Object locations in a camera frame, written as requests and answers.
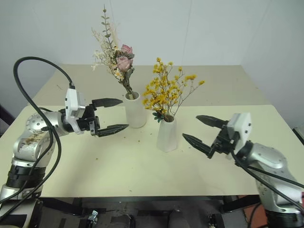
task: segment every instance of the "floor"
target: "floor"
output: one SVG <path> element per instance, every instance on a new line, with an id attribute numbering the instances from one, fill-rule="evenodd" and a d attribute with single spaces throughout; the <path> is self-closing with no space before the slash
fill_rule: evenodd
<path id="1" fill-rule="evenodd" d="M 104 208 L 106 213 L 99 214 L 96 228 L 106 228 L 112 219 L 122 214 L 133 215 L 137 228 L 166 228 L 167 218 L 172 210 L 183 212 L 191 228 L 209 228 L 208 215 L 218 214 L 219 200 L 183 200 L 183 201 L 133 201 L 104 202 L 98 198 L 83 198 L 83 207 Z M 242 210 L 222 215 L 225 228 L 246 228 L 247 222 Z M 43 208 L 40 227 L 43 228 L 84 228 L 83 218 L 64 214 L 60 211 Z"/>

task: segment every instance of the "robotic arm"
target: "robotic arm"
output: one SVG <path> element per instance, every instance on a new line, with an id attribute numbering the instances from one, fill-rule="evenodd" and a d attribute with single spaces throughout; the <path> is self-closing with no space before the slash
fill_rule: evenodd
<path id="1" fill-rule="evenodd" d="M 83 134 L 89 131 L 92 136 L 103 137 L 122 131 L 127 124 L 116 124 L 100 129 L 99 118 L 95 116 L 98 107 L 111 107 L 121 100 L 104 98 L 92 100 L 92 103 L 85 105 L 83 95 L 73 88 L 69 88 L 65 98 L 66 108 L 58 112 L 44 112 L 45 116 L 55 127 L 59 137 L 75 132 Z M 7 182 L 2 186 L 0 192 L 0 216 L 8 211 L 16 200 L 22 200 L 43 180 L 46 166 L 48 165 L 56 140 L 41 158 L 42 153 L 50 145 L 50 135 L 48 126 L 44 119 L 38 114 L 30 116 L 26 122 L 26 129 L 14 144 L 14 156 L 11 162 L 11 168 L 8 173 Z M 32 174 L 30 170 L 38 160 Z M 17 227 L 28 228 L 38 225 L 39 219 L 36 216 L 40 214 L 42 203 L 37 198 L 41 195 L 43 186 L 41 185 L 28 199 L 22 207 L 17 208 L 13 213 L 7 216 L 1 225 L 15 225 Z"/>
<path id="2" fill-rule="evenodd" d="M 257 176 L 257 189 L 268 218 L 270 228 L 301 228 L 304 227 L 301 189 L 278 178 L 262 174 L 258 170 L 280 175 L 280 177 L 296 181 L 287 167 L 284 155 L 272 147 L 248 141 L 252 129 L 249 113 L 234 114 L 230 121 L 206 115 L 196 117 L 204 124 L 220 130 L 210 146 L 194 136 L 183 134 L 183 137 L 194 148 L 212 158 L 215 152 L 225 153 L 236 160 L 252 176 Z"/>

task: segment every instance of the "dried pink rose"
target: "dried pink rose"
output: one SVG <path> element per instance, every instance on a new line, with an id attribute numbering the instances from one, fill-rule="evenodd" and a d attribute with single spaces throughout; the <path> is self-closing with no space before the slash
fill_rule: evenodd
<path id="1" fill-rule="evenodd" d="M 117 60 L 117 67 L 122 71 L 122 72 L 127 72 L 128 69 L 130 69 L 130 60 L 125 57 L 119 57 Z"/>
<path id="2" fill-rule="evenodd" d="M 123 44 L 123 46 L 122 46 L 122 52 L 124 52 L 126 54 L 133 54 L 132 47 L 129 47 L 125 44 Z"/>

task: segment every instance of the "beige tabletop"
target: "beige tabletop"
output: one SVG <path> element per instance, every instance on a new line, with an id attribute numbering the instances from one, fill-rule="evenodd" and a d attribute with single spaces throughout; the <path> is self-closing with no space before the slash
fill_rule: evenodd
<path id="1" fill-rule="evenodd" d="M 92 71 L 90 65 L 62 65 L 72 78 L 76 89 L 87 101 L 111 97 L 121 99 L 126 92 L 104 66 Z M 136 66 L 130 84 L 142 94 L 145 85 L 153 79 L 153 66 Z M 250 80 L 241 66 L 184 66 L 185 74 L 197 74 L 206 83 L 189 97 L 183 106 L 200 105 L 269 105 L 261 91 Z M 38 105 L 64 105 L 68 81 L 59 72 L 34 97 Z"/>
<path id="2" fill-rule="evenodd" d="M 59 110 L 61 106 L 46 106 Z M 253 178 L 216 153 L 212 159 L 192 148 L 182 137 L 187 133 L 211 144 L 219 129 L 195 119 L 200 114 L 227 120 L 233 113 L 250 112 L 253 131 L 250 139 L 281 151 L 291 173 L 304 182 L 304 147 L 272 105 L 181 107 L 177 119 L 178 148 L 165 153 L 156 148 L 159 124 L 147 111 L 143 128 L 125 130 L 111 136 L 92 137 L 71 133 L 61 137 L 61 161 L 45 183 L 45 197 L 117 196 L 214 196 L 257 194 Z M 12 146 L 34 113 L 26 107 L 0 138 L 0 182 L 5 183 L 10 168 Z M 124 107 L 100 108 L 96 114 L 102 127 L 126 123 Z M 47 167 L 50 170 L 57 151 Z"/>

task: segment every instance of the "yellow dried flowers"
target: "yellow dried flowers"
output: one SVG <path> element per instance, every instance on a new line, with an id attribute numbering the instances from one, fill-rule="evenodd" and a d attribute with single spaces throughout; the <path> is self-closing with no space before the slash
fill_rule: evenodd
<path id="1" fill-rule="evenodd" d="M 157 74 L 147 86 L 143 93 L 145 99 L 142 101 L 146 109 L 157 112 L 157 115 L 162 116 L 165 121 L 172 120 L 177 113 L 179 107 L 184 100 L 188 98 L 200 85 L 205 81 L 199 81 L 197 86 L 194 86 L 196 75 L 185 76 L 180 66 L 178 68 L 179 75 L 174 76 L 174 80 L 169 79 L 169 74 L 173 69 L 173 62 L 164 64 L 161 58 L 156 58 L 156 64 L 153 67 L 153 73 Z M 188 93 L 183 94 L 183 90 L 188 86 L 186 83 L 190 80 L 190 89 Z"/>

